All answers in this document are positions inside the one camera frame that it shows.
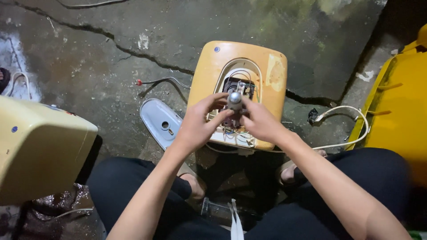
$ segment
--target concrete floor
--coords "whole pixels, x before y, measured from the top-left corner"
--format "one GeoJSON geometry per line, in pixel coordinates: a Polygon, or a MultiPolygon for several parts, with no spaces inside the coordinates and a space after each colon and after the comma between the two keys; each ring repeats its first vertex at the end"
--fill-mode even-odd
{"type": "MultiPolygon", "coordinates": [[[[140,157],[155,163],[160,160],[163,150],[140,120],[139,108],[144,100],[158,98],[183,118],[189,91],[169,82],[138,87],[134,81],[174,76],[190,85],[191,71],[170,69],[172,64],[160,64],[145,55],[132,56],[96,31],[50,22],[47,17],[19,6],[0,6],[0,66],[11,72],[28,73],[32,100],[57,105],[97,125],[103,139],[98,161],[108,156],[140,157]]],[[[349,80],[342,104],[362,107],[391,51],[414,39],[414,34],[404,38],[390,34],[389,28],[384,24],[378,27],[377,35],[371,39],[349,80]]],[[[14,96],[25,99],[23,84],[17,82],[15,87],[14,96]]],[[[356,115],[344,111],[313,127],[307,122],[308,112],[312,108],[320,113],[328,109],[324,99],[323,106],[317,103],[316,99],[287,97],[282,121],[292,123],[285,126],[313,147],[343,143],[356,115]]],[[[211,199],[226,202],[231,196],[244,196],[240,205],[258,213],[277,202],[277,187],[265,186],[274,185],[272,173],[283,161],[280,154],[257,152],[245,158],[220,155],[206,147],[186,160],[207,182],[211,199]]],[[[97,220],[91,217],[68,220],[59,225],[62,228],[59,239],[73,238],[77,232],[79,239],[85,239],[85,234],[90,236],[87,239],[101,236],[97,233],[97,220]]]]}

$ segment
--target yellow plastic container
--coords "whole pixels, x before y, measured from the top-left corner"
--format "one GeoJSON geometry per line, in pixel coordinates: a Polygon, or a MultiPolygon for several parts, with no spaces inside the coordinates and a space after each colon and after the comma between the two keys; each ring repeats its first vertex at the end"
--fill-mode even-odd
{"type": "Polygon", "coordinates": [[[64,110],[0,96],[0,205],[73,185],[98,128],[64,110]]]}
{"type": "MultiPolygon", "coordinates": [[[[427,24],[415,42],[384,64],[362,109],[371,127],[360,143],[403,156],[412,168],[415,183],[424,186],[427,186],[427,53],[422,51],[426,47],[427,24]]],[[[363,119],[359,119],[349,141],[357,139],[362,128],[363,119]]]]}

